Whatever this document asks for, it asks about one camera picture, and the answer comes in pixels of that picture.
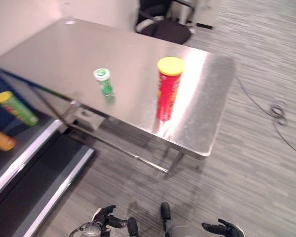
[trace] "chair backrest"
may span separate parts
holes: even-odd
[[[150,16],[166,16],[172,0],[140,0],[140,10],[146,12]],[[137,24],[146,20],[146,18],[138,15]]]

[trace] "yellow lid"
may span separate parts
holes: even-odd
[[[0,104],[12,97],[11,91],[4,91],[0,93]]]
[[[176,76],[183,72],[184,61],[177,57],[165,57],[158,61],[158,69],[167,76]]]

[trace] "white wall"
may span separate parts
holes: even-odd
[[[56,0],[0,0],[0,56],[60,18]]]
[[[138,0],[71,0],[74,18],[133,31]]]

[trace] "snack can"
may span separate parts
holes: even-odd
[[[165,57],[158,61],[159,90],[157,118],[166,121],[171,118],[177,96],[184,61],[177,57]]]
[[[15,146],[15,144],[15,139],[0,132],[0,150],[9,151]]]
[[[34,126],[38,122],[38,118],[11,91],[0,93],[0,105],[28,126]]]

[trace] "yellow-green can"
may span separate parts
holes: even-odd
[[[32,111],[19,101],[11,91],[0,93],[0,105],[28,126],[34,126],[38,122],[38,118]]]

